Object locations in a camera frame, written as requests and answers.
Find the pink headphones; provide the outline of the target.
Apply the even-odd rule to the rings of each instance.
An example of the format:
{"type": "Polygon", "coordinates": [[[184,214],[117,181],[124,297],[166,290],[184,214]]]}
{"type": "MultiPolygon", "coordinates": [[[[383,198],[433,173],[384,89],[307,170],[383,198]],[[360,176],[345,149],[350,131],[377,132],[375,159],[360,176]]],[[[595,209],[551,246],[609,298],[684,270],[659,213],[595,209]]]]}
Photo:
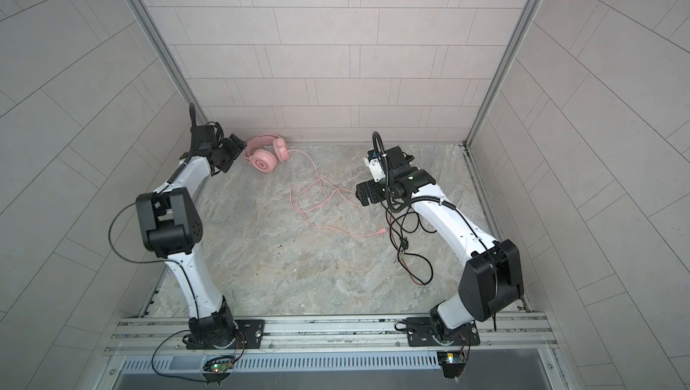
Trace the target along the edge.
{"type": "Polygon", "coordinates": [[[286,140],[277,134],[262,134],[250,139],[242,153],[244,160],[264,174],[290,158],[286,140]]]}

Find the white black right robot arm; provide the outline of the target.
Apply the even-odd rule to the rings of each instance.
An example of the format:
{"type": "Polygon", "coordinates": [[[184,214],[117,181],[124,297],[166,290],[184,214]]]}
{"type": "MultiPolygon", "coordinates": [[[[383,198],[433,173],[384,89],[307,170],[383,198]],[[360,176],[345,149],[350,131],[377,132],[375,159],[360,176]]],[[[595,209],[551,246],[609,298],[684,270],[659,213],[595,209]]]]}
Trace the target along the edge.
{"type": "Polygon", "coordinates": [[[519,248],[478,228],[426,171],[402,174],[390,184],[384,178],[360,183],[356,197],[363,206],[384,201],[391,211],[414,210],[462,262],[457,293],[431,309],[431,332],[437,340],[451,341],[462,326],[484,322],[523,298],[519,248]]]}

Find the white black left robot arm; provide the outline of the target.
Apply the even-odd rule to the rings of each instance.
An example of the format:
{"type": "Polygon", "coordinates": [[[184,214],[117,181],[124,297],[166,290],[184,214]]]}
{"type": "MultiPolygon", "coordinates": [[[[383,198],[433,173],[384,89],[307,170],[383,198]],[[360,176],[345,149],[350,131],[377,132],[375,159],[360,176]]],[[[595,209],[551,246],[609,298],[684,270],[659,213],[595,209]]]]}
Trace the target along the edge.
{"type": "Polygon", "coordinates": [[[193,105],[190,122],[190,150],[163,185],[137,197],[135,207],[145,248],[168,266],[188,304],[186,347],[224,349],[235,342],[237,324],[196,250],[203,224],[194,196],[206,179],[229,171],[246,143],[226,137],[217,122],[197,124],[193,105]]]}

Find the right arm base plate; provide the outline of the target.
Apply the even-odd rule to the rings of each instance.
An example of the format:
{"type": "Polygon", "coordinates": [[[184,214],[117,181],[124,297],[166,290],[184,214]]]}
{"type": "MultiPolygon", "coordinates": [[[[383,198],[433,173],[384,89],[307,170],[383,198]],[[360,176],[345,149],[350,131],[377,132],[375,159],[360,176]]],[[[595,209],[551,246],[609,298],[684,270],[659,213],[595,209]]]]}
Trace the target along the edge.
{"type": "Polygon", "coordinates": [[[411,347],[465,347],[481,344],[474,322],[449,330],[431,316],[406,317],[395,323],[395,330],[407,336],[411,347]]]}

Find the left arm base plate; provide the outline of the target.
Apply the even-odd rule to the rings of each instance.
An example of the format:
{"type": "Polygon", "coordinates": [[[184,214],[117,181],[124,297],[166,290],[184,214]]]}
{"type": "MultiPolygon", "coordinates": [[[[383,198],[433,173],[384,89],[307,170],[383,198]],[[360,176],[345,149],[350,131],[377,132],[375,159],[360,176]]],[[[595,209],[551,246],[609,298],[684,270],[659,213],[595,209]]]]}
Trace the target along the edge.
{"type": "Polygon", "coordinates": [[[190,333],[183,337],[188,350],[229,350],[235,346],[258,349],[262,343],[265,321],[240,319],[229,324],[213,317],[191,319],[190,333]]]}

